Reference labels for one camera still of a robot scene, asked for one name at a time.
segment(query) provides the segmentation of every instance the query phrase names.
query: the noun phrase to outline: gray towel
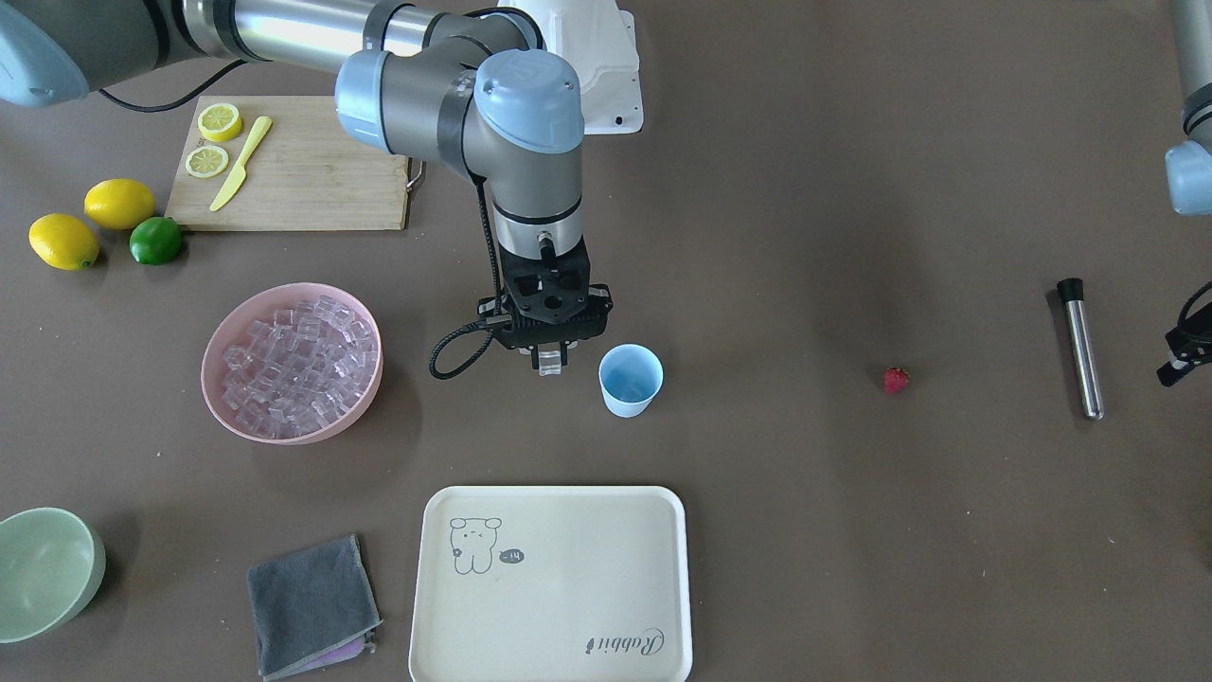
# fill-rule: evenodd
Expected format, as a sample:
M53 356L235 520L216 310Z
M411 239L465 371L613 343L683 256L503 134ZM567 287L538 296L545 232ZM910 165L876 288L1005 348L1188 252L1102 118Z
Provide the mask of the gray towel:
M265 682L359 655L383 623L354 535L250 568L248 597Z

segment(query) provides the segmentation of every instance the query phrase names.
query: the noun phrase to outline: bear drawing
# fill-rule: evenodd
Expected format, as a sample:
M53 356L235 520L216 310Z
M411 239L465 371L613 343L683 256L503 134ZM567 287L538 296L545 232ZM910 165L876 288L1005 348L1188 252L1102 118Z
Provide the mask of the bear drawing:
M499 518L451 520L451 550L454 554L454 571L459 575L488 572L498 528Z

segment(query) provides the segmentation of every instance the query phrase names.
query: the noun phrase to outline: knife handle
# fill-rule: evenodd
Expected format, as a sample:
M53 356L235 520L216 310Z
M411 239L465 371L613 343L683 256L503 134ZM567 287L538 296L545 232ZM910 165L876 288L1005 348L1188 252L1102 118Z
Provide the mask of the knife handle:
M257 150L257 144L261 144L261 141L265 138L273 122L274 119L269 116L257 116L257 120L252 122L252 130L248 131L248 139L245 141L244 149L240 149L240 155L235 160L236 165L242 166L248 162L248 157Z

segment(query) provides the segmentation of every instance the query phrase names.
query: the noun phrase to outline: bowl of ice cubes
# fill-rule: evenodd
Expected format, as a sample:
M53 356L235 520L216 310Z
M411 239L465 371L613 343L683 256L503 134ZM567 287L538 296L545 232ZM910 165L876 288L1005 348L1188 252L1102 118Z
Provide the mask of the bowl of ice cubes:
M240 303L202 356L202 397L215 419L278 446L341 434L370 407L382 377L373 315L327 283L284 283Z

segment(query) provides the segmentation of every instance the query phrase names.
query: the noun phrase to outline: cutting board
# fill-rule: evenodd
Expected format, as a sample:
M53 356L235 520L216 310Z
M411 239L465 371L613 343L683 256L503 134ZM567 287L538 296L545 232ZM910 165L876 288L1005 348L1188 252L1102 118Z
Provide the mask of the cutting board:
M240 109L244 130L228 142L208 142L198 114L216 102ZM257 116L274 125L246 166L248 177L225 206L210 210L228 171L199 179L185 156L202 144L227 149L235 164ZM193 230L349 230L404 229L408 208L410 160L368 147L345 134L332 97L201 97L185 133L165 214Z

